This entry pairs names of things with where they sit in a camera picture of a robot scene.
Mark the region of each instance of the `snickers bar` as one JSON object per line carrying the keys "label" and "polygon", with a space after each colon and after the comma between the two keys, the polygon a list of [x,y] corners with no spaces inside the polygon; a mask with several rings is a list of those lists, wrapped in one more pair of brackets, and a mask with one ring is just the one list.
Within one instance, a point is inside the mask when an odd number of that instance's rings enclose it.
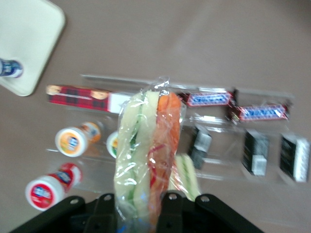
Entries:
{"label": "snickers bar", "polygon": [[229,102],[228,118],[233,122],[255,120],[289,119],[289,107],[291,103],[267,104],[258,106],[239,106],[237,101],[238,91],[233,91],[233,97]]}
{"label": "snickers bar", "polygon": [[228,105],[232,98],[232,94],[230,92],[210,92],[198,94],[183,93],[179,94],[179,96],[182,98],[184,103],[190,107]]}
{"label": "snickers bar", "polygon": [[232,119],[239,121],[289,119],[288,107],[285,104],[235,107]]}

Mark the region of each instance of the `small container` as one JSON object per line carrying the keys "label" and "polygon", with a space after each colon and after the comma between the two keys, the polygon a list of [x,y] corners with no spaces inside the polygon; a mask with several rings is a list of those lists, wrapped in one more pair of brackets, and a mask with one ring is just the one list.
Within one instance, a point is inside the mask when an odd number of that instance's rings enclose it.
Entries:
{"label": "small container", "polygon": [[78,157],[82,155],[90,144],[101,139],[100,127],[92,122],[85,122],[78,127],[60,130],[55,137],[58,150],[66,156]]}
{"label": "small container", "polygon": [[108,138],[106,142],[107,150],[109,154],[116,158],[117,157],[117,147],[118,147],[118,132],[113,132]]}
{"label": "small container", "polygon": [[19,62],[0,58],[0,76],[18,78],[22,73],[23,67]]}
{"label": "small container", "polygon": [[75,164],[63,164],[55,173],[31,181],[26,186],[26,199],[34,208],[45,211],[64,199],[81,180],[81,170]]}

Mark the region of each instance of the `white tray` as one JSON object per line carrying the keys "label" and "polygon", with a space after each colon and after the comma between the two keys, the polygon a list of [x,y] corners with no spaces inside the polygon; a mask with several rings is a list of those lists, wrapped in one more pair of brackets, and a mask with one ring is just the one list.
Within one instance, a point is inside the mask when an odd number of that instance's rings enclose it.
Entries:
{"label": "white tray", "polygon": [[24,67],[22,76],[0,77],[0,84],[28,96],[65,25],[65,15],[46,0],[0,0],[0,6],[0,58],[17,60]]}

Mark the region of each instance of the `white label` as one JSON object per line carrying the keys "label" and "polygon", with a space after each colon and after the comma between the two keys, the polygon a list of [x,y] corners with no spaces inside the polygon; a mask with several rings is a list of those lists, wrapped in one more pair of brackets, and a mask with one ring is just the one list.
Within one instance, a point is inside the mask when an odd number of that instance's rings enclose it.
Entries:
{"label": "white label", "polygon": [[252,172],[255,176],[264,176],[267,168],[267,159],[263,155],[253,155]]}
{"label": "white label", "polygon": [[112,93],[108,100],[108,111],[119,114],[124,102],[131,98],[130,93]]}

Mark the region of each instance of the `table surface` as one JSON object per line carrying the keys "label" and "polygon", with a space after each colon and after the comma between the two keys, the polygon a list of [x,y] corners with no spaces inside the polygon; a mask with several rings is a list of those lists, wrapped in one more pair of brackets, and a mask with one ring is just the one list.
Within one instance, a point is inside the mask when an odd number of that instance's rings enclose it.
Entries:
{"label": "table surface", "polygon": [[[45,87],[83,85],[80,74],[144,80],[169,75],[175,83],[293,93],[289,127],[311,139],[311,1],[51,2],[64,11],[66,26],[35,92],[19,97],[0,86],[1,232],[40,213],[25,199],[28,182],[72,161],[46,150],[68,112],[47,103]],[[216,195],[264,232],[311,230],[309,183],[199,182],[202,192]],[[107,192],[112,183],[106,182]],[[99,195],[80,189],[69,194],[86,201]]]}

